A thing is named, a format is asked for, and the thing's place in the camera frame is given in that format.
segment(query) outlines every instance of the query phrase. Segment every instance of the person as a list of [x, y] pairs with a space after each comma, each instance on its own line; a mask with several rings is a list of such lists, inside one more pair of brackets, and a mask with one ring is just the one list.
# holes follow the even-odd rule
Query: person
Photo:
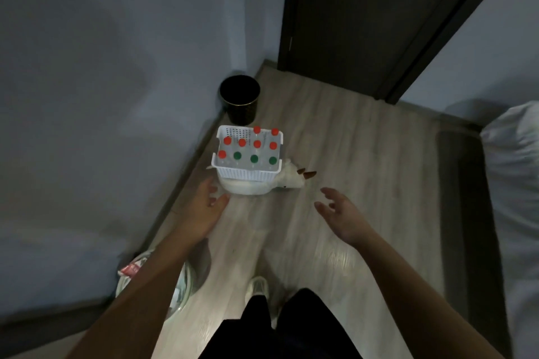
[[[211, 179], [200, 184], [181, 221], [85, 333], [69, 359], [152, 356], [182, 266], [228, 204], [227, 194], [212, 197], [216, 190]], [[354, 247], [367, 263], [414, 359], [502, 358], [369, 226], [346, 196], [331, 188], [321, 192], [330, 203], [315, 202], [314, 207], [338, 238]], [[241, 318], [223, 321], [201, 359], [361, 358], [337, 319], [312, 291], [301, 289], [285, 303], [275, 329], [268, 311], [266, 281], [252, 279], [247, 296], [250, 299]]]

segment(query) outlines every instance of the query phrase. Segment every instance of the person's left arm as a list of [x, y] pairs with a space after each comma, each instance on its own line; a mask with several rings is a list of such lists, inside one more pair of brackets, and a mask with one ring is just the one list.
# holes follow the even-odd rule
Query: person's left arm
[[176, 227], [67, 359], [151, 358], [183, 264], [229, 202], [229, 195], [210, 196], [217, 190], [211, 180], [200, 184]]

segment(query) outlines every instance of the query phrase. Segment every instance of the door frame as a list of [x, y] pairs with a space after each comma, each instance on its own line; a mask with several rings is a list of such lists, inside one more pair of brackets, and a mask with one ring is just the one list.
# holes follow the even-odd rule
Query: door frame
[[[288, 71], [299, 0], [285, 0], [277, 69]], [[396, 104], [436, 54], [451, 39], [483, 0], [441, 0], [423, 23], [386, 80], [374, 93], [375, 99]]]

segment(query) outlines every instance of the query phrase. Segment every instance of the person's left hand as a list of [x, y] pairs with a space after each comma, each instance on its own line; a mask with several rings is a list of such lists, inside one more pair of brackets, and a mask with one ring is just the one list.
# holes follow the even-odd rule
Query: person's left hand
[[212, 178], [204, 180], [195, 193], [195, 196], [185, 209], [185, 214], [177, 229], [182, 235], [188, 236], [193, 244], [205, 239], [221, 217], [229, 203], [228, 193], [219, 199], [211, 197], [217, 188], [212, 185]]

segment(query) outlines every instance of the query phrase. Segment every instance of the white animal-shaped stool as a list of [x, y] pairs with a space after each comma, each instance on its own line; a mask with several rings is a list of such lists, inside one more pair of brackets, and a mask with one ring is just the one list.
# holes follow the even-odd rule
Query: white animal-shaped stool
[[227, 192], [237, 195], [264, 195], [276, 187], [299, 189], [305, 186], [305, 181], [316, 175], [316, 172], [305, 172], [305, 168], [298, 169], [290, 159], [285, 160], [281, 171], [271, 182], [256, 182], [253, 180], [228, 179], [219, 176], [219, 182]]

